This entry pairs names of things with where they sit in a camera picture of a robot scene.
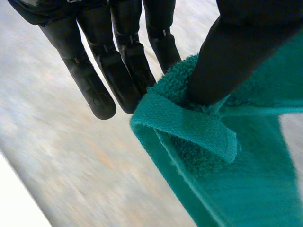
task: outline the white surface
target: white surface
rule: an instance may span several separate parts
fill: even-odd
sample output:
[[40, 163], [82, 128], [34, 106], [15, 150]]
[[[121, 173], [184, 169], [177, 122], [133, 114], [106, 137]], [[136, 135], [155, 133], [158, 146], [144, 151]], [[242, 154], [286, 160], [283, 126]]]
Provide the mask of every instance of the white surface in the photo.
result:
[[0, 226], [51, 227], [0, 151]]

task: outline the gray floor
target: gray floor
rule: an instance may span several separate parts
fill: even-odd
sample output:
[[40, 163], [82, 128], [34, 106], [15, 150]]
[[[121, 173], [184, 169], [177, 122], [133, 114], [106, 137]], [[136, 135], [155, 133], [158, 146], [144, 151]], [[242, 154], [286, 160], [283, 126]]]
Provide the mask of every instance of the gray floor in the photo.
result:
[[[177, 0], [172, 32], [182, 58], [199, 51], [217, 16], [215, 0]], [[158, 79], [144, 17], [140, 38]], [[118, 109], [109, 121], [95, 118], [56, 50], [6, 1], [0, 41], [0, 148], [54, 227], [195, 226], [130, 131], [130, 116]], [[303, 115], [285, 115], [282, 125], [301, 177]]]

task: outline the terry cloth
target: terry cloth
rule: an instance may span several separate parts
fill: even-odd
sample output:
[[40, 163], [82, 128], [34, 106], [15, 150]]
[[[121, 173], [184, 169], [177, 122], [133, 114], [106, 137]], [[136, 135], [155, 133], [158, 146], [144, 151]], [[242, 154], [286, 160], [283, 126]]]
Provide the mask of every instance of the terry cloth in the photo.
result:
[[303, 33], [206, 108], [186, 96], [198, 56], [149, 88], [131, 128], [199, 227], [302, 227], [279, 116], [303, 112]]

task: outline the green towel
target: green towel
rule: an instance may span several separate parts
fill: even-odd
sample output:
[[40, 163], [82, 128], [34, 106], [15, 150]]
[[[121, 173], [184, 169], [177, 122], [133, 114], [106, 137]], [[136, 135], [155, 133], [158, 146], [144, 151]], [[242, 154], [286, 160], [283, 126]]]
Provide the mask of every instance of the green towel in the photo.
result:
[[131, 128], [199, 227], [303, 227], [279, 116], [303, 112], [303, 33], [208, 108], [186, 97], [196, 56], [140, 102]]

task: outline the black robotic finger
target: black robotic finger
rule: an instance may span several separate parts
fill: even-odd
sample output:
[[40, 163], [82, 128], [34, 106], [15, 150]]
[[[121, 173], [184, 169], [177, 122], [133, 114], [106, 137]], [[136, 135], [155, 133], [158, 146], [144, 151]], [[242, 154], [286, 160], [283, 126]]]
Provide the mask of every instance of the black robotic finger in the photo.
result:
[[176, 0], [143, 0], [148, 39], [165, 73], [181, 61], [170, 33]]
[[102, 120], [113, 117], [116, 105], [95, 72], [81, 42], [76, 17], [66, 17], [40, 26], [57, 49], [92, 112]]
[[114, 32], [122, 59], [143, 96], [147, 87], [156, 83], [152, 75], [144, 47], [139, 42], [139, 20], [142, 12], [141, 0], [109, 1]]
[[121, 108], [128, 114], [136, 109], [142, 96], [129, 75], [113, 42], [110, 8], [82, 10], [77, 14], [94, 58], [107, 80]]

